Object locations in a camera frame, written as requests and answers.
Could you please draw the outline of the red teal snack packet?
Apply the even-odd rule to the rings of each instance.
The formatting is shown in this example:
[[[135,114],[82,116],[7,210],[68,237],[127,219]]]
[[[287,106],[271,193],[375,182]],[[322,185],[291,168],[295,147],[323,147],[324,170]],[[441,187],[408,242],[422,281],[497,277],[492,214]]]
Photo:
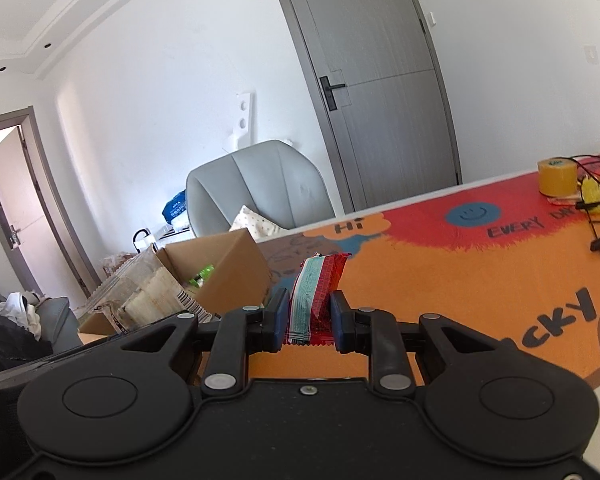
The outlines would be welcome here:
[[[334,343],[329,297],[338,289],[350,252],[306,258],[290,293],[286,344],[328,346]]]

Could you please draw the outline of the cardboard box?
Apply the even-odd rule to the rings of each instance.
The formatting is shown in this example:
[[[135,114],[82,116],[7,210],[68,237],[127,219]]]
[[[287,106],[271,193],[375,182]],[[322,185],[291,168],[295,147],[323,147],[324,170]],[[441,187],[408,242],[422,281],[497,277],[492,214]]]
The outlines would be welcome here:
[[[214,271],[201,288],[189,284],[208,264]],[[180,311],[209,322],[236,308],[260,306],[270,288],[271,271],[248,231],[184,240],[123,263],[87,301],[80,332],[109,336]]]

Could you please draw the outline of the light green snack packet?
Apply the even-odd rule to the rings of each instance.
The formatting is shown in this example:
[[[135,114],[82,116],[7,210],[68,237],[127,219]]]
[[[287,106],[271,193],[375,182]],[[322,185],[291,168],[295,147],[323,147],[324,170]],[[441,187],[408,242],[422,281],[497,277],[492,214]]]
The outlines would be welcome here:
[[[204,266],[197,274],[195,274],[188,282],[189,284],[201,288],[201,286],[210,278],[214,271],[214,265],[208,264]]]

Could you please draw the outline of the patterned cushion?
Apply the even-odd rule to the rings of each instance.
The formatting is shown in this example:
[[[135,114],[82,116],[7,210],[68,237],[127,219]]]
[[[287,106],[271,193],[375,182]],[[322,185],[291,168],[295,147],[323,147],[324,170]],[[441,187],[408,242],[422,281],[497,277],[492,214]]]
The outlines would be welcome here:
[[[247,230],[256,242],[285,232],[284,228],[249,209],[246,205],[242,205],[242,208],[239,209],[230,230]]]

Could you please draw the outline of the grey chair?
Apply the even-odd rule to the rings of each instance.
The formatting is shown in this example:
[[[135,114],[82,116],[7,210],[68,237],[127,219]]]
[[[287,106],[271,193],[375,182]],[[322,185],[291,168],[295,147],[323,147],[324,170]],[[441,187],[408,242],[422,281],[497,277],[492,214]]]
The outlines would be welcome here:
[[[335,217],[314,163],[279,140],[242,148],[193,169],[185,197],[196,237],[228,231],[244,207],[287,230]]]

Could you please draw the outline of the colourful cartoon table mat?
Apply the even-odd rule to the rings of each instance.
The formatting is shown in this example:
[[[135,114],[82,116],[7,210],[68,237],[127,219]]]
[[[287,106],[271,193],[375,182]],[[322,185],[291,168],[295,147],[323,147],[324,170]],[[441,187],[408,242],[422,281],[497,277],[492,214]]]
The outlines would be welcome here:
[[[515,174],[310,224],[260,241],[275,284],[316,252],[350,252],[357,306],[438,312],[600,386],[600,216]]]

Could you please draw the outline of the yellow tape roll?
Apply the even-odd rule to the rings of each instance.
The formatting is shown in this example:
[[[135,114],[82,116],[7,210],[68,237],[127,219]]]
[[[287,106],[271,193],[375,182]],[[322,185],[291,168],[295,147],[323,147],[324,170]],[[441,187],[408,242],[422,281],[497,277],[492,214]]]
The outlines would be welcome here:
[[[550,158],[538,162],[538,187],[551,198],[574,195],[578,190],[578,165],[568,158]]]

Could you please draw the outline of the yellow plastic bag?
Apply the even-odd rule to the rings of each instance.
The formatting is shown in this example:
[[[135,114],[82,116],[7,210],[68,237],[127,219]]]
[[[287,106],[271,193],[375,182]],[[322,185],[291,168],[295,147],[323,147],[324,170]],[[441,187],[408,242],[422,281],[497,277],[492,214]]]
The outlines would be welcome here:
[[[600,179],[585,177],[581,183],[581,197],[585,204],[600,203]],[[600,214],[600,205],[588,208],[590,214]]]

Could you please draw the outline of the grey door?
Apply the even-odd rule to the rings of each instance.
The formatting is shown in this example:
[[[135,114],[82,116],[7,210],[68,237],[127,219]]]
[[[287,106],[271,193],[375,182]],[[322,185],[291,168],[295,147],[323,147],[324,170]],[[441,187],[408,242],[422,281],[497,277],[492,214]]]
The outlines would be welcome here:
[[[463,181],[451,107],[418,0],[278,0],[352,212]]]

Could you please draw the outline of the white wall socket panel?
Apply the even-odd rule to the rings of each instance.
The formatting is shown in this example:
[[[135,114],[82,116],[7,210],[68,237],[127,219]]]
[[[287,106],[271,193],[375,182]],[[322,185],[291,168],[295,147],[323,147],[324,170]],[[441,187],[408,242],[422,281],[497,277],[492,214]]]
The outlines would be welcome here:
[[[237,104],[238,112],[230,136],[230,147],[233,150],[246,148],[252,142],[253,93],[238,94]]]

